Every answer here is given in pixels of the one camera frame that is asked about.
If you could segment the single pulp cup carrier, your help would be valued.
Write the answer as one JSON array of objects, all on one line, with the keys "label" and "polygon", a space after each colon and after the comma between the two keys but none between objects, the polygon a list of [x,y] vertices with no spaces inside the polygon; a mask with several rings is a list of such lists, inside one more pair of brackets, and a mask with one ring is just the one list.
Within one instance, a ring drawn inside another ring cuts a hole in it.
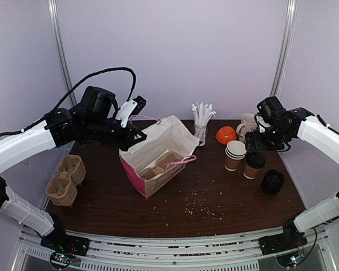
[{"label": "single pulp cup carrier", "polygon": [[183,160],[183,157],[174,151],[167,151],[156,159],[154,165],[147,167],[138,174],[145,180],[150,180],[155,176],[166,172],[176,162]]}]

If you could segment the black cup lid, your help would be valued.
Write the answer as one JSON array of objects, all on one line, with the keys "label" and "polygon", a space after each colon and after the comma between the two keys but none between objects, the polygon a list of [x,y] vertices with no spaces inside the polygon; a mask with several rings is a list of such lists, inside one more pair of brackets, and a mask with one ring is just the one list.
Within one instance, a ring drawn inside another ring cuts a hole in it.
[{"label": "black cup lid", "polygon": [[248,152],[245,155],[246,164],[255,169],[261,169],[266,164],[265,157],[259,152]]}]

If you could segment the single brown paper cup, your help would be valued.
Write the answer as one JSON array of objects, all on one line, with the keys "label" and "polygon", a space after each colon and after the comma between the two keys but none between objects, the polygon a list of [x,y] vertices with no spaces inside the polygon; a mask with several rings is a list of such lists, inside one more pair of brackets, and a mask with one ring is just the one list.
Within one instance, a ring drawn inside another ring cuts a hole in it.
[{"label": "single brown paper cup", "polygon": [[246,163],[245,163],[245,167],[244,167],[244,171],[243,171],[243,175],[247,178],[247,179],[254,179],[258,172],[261,170],[261,169],[255,169],[255,168],[252,168],[250,166],[248,166]]}]

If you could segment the stack of brown paper cups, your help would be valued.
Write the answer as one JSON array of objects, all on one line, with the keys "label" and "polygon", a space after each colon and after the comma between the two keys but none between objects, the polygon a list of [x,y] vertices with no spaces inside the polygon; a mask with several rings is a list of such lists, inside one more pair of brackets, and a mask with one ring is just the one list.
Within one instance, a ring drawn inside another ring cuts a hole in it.
[{"label": "stack of brown paper cups", "polygon": [[225,148],[224,167],[228,171],[236,171],[247,151],[241,141],[230,141]]}]

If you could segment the stack of pulp cup carriers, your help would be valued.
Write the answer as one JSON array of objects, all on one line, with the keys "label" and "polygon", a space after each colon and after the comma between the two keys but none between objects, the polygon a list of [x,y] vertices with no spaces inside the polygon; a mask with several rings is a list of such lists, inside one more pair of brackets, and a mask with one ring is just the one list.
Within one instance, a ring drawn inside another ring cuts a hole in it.
[{"label": "stack of pulp cup carriers", "polygon": [[56,168],[56,175],[46,186],[46,195],[53,205],[72,207],[77,197],[77,187],[86,176],[83,160],[78,155],[67,155]]}]

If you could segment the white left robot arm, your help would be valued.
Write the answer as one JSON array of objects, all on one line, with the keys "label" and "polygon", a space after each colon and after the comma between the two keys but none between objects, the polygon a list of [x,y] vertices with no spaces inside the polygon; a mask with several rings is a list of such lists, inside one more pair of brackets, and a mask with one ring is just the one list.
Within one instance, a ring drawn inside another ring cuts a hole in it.
[{"label": "white left robot arm", "polygon": [[58,251],[66,250],[70,239],[57,218],[22,198],[11,185],[18,180],[30,187],[46,170],[46,152],[74,141],[114,143],[122,151],[144,141],[146,134],[129,119],[145,105],[137,96],[118,106],[114,93],[90,86],[79,104],[54,109],[33,126],[0,140],[0,213],[47,237]]}]

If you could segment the white pink paper bag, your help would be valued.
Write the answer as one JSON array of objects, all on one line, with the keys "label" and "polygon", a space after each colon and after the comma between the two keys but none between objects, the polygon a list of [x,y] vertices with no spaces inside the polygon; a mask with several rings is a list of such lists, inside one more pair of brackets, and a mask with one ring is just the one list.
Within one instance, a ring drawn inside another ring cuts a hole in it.
[{"label": "white pink paper bag", "polygon": [[174,115],[157,120],[143,132],[147,138],[120,151],[119,158],[133,187],[148,199],[196,160],[199,139]]}]

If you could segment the stack of black cup lids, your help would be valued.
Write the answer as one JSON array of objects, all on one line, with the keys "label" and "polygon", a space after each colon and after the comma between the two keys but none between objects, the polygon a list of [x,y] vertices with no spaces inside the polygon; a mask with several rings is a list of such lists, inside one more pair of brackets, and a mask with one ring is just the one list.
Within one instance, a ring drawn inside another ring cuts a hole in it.
[{"label": "stack of black cup lids", "polygon": [[263,177],[261,189],[266,195],[276,195],[280,192],[284,182],[285,177],[280,171],[270,169]]}]

